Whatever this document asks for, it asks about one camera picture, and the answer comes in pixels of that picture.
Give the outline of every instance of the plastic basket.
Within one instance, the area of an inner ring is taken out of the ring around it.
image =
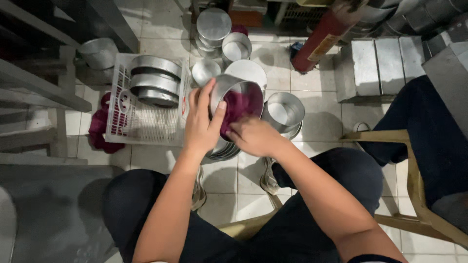
[[[106,142],[182,146],[189,114],[192,75],[184,59],[173,60],[182,67],[179,107],[164,109],[138,101],[130,91],[130,64],[139,54],[117,54],[106,128]]]

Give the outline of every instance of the sneaker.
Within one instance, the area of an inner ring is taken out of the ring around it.
[[[353,132],[370,132],[371,127],[365,123],[365,122],[358,122],[354,125]],[[355,141],[354,144],[356,144],[361,151],[365,152],[364,148],[359,144],[359,142]]]
[[[193,187],[193,194],[192,194],[192,211],[198,210],[206,203],[206,191],[203,189],[201,184],[203,178],[203,168],[200,165],[198,168],[197,179],[195,180],[195,185]]]
[[[265,173],[262,175],[262,177],[260,177],[260,187],[265,192],[268,192],[271,195],[276,195],[280,187],[275,177],[273,176],[273,170],[271,169],[273,163],[275,163],[275,160],[270,157],[264,157],[263,162],[266,166],[266,169]]]

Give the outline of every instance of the white tile floor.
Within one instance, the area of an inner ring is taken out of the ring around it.
[[[190,43],[189,0],[115,0],[140,39],[140,51],[144,54],[167,58],[190,59],[190,66],[201,59]],[[273,34],[250,34],[253,45],[251,59],[260,64],[267,73],[267,97],[278,91],[291,92],[298,96],[306,107],[306,116],[301,133],[294,144],[311,157],[342,146],[338,138],[352,130],[358,121],[374,127],[388,109],[388,104],[358,106],[338,104],[333,71],[329,61],[306,75],[291,70],[288,44],[304,41],[304,38],[278,37]],[[76,86],[76,94],[92,103],[92,111],[66,112],[68,152],[70,157],[87,159],[89,164],[116,165],[125,170],[147,168],[169,173],[180,153],[180,148],[167,146],[127,145],[115,154],[106,154],[90,146],[87,138],[92,114],[99,108],[101,96],[109,87]],[[0,104],[0,132],[31,128],[45,123],[46,116],[35,112],[33,107],[12,107]],[[241,153],[238,157],[223,162],[203,161],[205,177],[203,186],[207,191],[207,202],[199,215],[219,225],[269,213],[272,206],[259,186],[264,172],[263,162]],[[400,211],[414,215],[408,193],[406,176],[408,164],[388,165],[384,168],[385,183],[383,197],[377,213],[390,215]],[[279,198],[284,203],[296,190],[281,189]],[[468,251],[446,241],[440,241],[399,229],[382,226],[385,232],[401,249],[410,263],[468,263]],[[121,262],[119,255],[109,262]]]

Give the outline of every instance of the purple rag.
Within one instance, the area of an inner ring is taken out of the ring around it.
[[[219,131],[222,138],[226,139],[226,132],[231,131],[229,125],[232,122],[239,121],[244,115],[252,114],[255,108],[249,103],[249,96],[242,93],[229,90],[224,95],[224,101],[226,101],[226,114],[224,115],[223,124]]]

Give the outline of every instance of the dark jeans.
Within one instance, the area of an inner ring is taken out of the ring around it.
[[[427,206],[468,191],[468,140],[427,76],[408,82],[374,131],[407,129],[424,181]],[[381,165],[408,158],[403,143],[361,142]]]
[[[368,154],[335,148],[311,158],[374,214],[382,195],[381,167]],[[273,165],[281,187],[295,188],[279,164]],[[103,196],[104,222],[124,262],[131,262],[138,235],[166,176],[138,169],[114,178]],[[318,227],[300,193],[248,241],[236,241],[196,213],[190,214],[181,262],[339,262],[333,242]]]

